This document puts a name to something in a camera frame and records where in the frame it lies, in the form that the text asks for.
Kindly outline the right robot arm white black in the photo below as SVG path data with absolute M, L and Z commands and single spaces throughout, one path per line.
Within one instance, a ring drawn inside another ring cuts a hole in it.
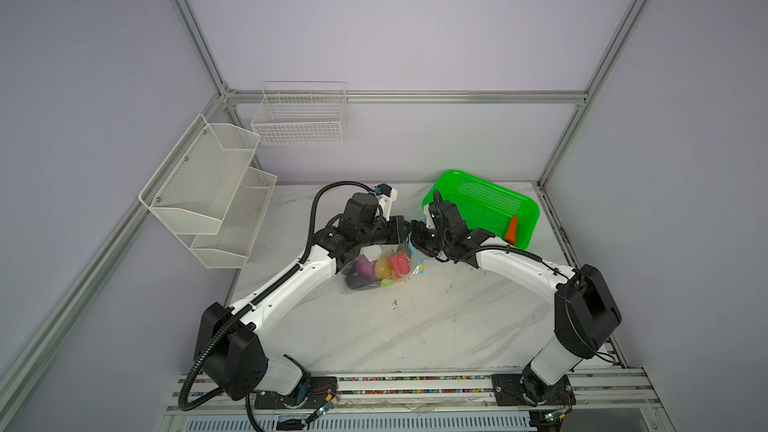
M 622 316 L 597 268 L 548 262 L 512 246 L 492 232 L 471 230 L 453 202 L 438 191 L 427 206 L 427 221 L 415 222 L 411 243 L 428 257 L 464 263 L 515 282 L 554 311 L 552 337 L 524 367 L 521 399 L 543 404 L 557 393 L 562 379 L 576 365 L 595 357 L 606 361 L 600 348 L 621 324 Z

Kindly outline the orange carrot toy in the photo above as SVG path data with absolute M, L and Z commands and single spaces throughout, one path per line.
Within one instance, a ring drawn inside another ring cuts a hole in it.
M 516 245 L 517 230 L 518 230 L 518 216 L 514 215 L 509 221 L 508 227 L 504 235 L 504 240 L 511 245 Z

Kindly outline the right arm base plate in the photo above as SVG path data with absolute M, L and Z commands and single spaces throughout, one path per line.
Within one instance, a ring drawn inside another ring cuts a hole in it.
M 576 403 L 567 375 L 554 385 L 542 382 L 533 373 L 493 374 L 491 382 L 498 406 L 569 407 Z

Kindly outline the yellow lemon toy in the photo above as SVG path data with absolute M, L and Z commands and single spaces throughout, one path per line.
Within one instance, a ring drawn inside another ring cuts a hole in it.
M 375 262 L 375 278 L 378 281 L 390 278 L 393 275 L 393 269 L 391 266 L 391 255 L 383 254 Z

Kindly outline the purple onion toy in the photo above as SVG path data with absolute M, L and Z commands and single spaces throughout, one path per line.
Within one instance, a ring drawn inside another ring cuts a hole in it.
M 356 274 L 359 277 L 362 277 L 366 280 L 373 280 L 375 278 L 375 263 L 370 261 L 365 256 L 360 256 L 357 258 L 354 268 Z

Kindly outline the clear zip bag blue zipper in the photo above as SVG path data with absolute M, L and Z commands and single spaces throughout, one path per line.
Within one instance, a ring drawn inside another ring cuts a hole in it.
M 340 269 L 343 284 L 352 292 L 387 288 L 423 276 L 425 259 L 411 241 L 413 223 L 393 217 L 386 227 L 376 230 L 382 238 L 364 245 Z

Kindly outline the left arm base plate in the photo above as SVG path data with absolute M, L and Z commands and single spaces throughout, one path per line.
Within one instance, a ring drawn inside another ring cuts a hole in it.
M 338 379 L 333 376 L 310 376 L 301 381 L 288 395 L 277 392 L 256 391 L 251 395 L 257 410 L 317 409 L 326 403 L 330 394 L 338 390 Z

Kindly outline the red pepper toy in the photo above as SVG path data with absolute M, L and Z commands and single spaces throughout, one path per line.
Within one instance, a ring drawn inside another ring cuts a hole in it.
M 402 279 L 412 272 L 409 257 L 404 251 L 397 252 L 389 257 L 389 264 L 392 275 L 397 279 Z

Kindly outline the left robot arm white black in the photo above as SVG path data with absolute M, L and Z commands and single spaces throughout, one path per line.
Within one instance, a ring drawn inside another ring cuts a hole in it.
M 191 410 L 218 395 L 238 401 L 253 391 L 301 401 L 308 372 L 289 357 L 268 356 L 263 343 L 293 307 L 355 261 L 363 248 L 406 241 L 411 225 L 392 215 L 396 198 L 387 184 L 361 185 L 344 211 L 322 229 L 316 227 L 319 203 L 314 201 L 301 255 L 245 298 L 230 306 L 215 302 L 203 312 L 180 408 Z

